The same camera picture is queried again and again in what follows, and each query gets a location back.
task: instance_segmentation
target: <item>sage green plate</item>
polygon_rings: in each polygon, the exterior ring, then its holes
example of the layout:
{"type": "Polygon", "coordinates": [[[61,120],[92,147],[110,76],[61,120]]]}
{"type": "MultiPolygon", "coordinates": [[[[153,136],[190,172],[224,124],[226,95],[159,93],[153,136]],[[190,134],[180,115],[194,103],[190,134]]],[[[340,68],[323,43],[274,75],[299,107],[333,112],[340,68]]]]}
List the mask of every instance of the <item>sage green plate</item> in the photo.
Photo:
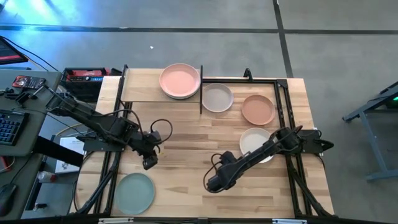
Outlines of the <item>sage green plate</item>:
{"type": "Polygon", "coordinates": [[[141,173],[125,176],[116,187],[116,206],[126,215],[138,215],[144,212],[150,207],[154,198],[154,183],[141,173]]]}

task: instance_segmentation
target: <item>concrete floor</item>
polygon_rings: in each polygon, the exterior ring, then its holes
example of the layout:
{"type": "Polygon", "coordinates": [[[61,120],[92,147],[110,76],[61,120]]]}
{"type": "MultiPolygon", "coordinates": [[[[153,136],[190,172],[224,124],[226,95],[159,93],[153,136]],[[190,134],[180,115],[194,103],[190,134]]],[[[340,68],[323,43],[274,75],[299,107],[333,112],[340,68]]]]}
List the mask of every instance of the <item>concrete floor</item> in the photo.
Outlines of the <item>concrete floor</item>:
{"type": "MultiPolygon", "coordinates": [[[[276,29],[272,0],[9,0],[0,21],[93,27],[276,29]]],[[[279,0],[285,29],[398,29],[393,0],[279,0]]],[[[286,77],[278,34],[40,32],[0,30],[59,70],[65,67],[164,68],[204,65],[205,75],[286,77]]],[[[335,143],[325,153],[335,213],[344,218],[397,223],[398,179],[366,182],[378,171],[359,121],[341,117],[397,81],[398,35],[286,35],[293,75],[304,78],[316,126],[335,143]]],[[[31,64],[19,66],[34,67],[31,64]]],[[[48,118],[41,135],[64,127],[48,118]]],[[[24,217],[61,215],[70,184],[44,186],[50,208],[24,217]],[[63,192],[53,198],[46,192],[63,192]]]]}

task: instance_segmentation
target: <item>wooden table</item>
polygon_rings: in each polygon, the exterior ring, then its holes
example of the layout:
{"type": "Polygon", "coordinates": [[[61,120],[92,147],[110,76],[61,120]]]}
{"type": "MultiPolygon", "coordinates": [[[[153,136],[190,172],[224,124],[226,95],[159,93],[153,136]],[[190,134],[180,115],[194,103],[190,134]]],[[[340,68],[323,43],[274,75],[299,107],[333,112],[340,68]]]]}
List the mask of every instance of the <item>wooden table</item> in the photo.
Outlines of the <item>wooden table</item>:
{"type": "MultiPolygon", "coordinates": [[[[159,163],[150,170],[145,171],[142,168],[142,158],[136,152],[132,152],[131,149],[126,149],[123,152],[118,182],[130,173],[142,172],[155,183],[154,203],[147,211],[138,216],[294,217],[285,158],[281,155],[275,155],[270,162],[258,164],[249,169],[237,184],[227,191],[211,194],[203,188],[203,176],[211,167],[211,155],[229,150],[236,157],[241,156],[239,138],[245,130],[255,127],[241,115],[240,109],[243,100],[251,94],[261,94],[276,105],[274,87],[268,84],[226,84],[234,93],[232,107],[224,113],[211,113],[203,109],[203,114],[199,114],[199,104],[195,96],[189,100],[191,101],[189,103],[180,103],[180,101],[164,98],[161,92],[157,92],[158,94],[153,98],[148,97],[146,93],[150,92],[151,88],[158,88],[156,83],[159,84],[159,82],[154,83],[153,80],[159,77],[161,71],[161,69],[130,69],[126,74],[122,94],[122,100],[134,101],[132,109],[139,115],[144,130],[149,130],[149,125],[159,118],[169,119],[174,127],[172,137],[161,147],[159,163]],[[136,93],[141,93],[141,96],[137,98],[136,93]]],[[[300,78],[287,80],[296,125],[312,129],[313,120],[304,80],[300,78]]],[[[96,110],[100,113],[113,111],[118,82],[119,77],[104,78],[96,106],[96,110]]],[[[280,94],[285,110],[283,91],[280,91],[280,94]]],[[[279,118],[277,116],[263,128],[270,133],[278,129],[279,118]]],[[[157,123],[155,129],[160,131],[163,138],[170,131],[167,123],[157,123]]],[[[76,192],[79,206],[83,205],[97,187],[103,158],[104,153],[96,152],[82,167],[76,192]]],[[[302,159],[309,189],[323,207],[333,213],[321,161],[311,154],[303,154],[302,159]]],[[[304,211],[302,193],[297,184],[296,188],[298,189],[300,208],[304,211]]],[[[107,194],[108,188],[104,191],[101,211],[104,208],[107,194]]],[[[112,216],[121,215],[124,214],[114,204],[112,216]]]]}

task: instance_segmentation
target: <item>red device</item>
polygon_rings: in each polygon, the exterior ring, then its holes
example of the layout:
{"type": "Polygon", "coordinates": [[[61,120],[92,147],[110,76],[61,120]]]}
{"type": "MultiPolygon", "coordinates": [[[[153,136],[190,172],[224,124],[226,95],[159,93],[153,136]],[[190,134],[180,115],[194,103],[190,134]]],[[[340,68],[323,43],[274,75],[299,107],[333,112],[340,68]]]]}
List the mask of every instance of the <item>red device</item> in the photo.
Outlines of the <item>red device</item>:
{"type": "Polygon", "coordinates": [[[12,87],[38,90],[44,83],[45,83],[45,78],[18,75],[12,83],[12,87]]]}
{"type": "Polygon", "coordinates": [[[121,74],[114,68],[65,68],[61,86],[78,100],[94,103],[98,100],[104,76],[121,74]]]}

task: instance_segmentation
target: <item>keyboard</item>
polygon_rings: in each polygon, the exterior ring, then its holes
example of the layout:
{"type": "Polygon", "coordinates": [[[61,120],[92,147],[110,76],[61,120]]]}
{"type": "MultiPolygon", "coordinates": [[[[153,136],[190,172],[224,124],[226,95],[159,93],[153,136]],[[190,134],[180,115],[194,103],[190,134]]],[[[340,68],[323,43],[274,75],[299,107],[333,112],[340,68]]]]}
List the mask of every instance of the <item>keyboard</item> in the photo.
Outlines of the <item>keyboard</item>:
{"type": "Polygon", "coordinates": [[[15,146],[29,113],[0,110],[0,144],[15,146]]]}

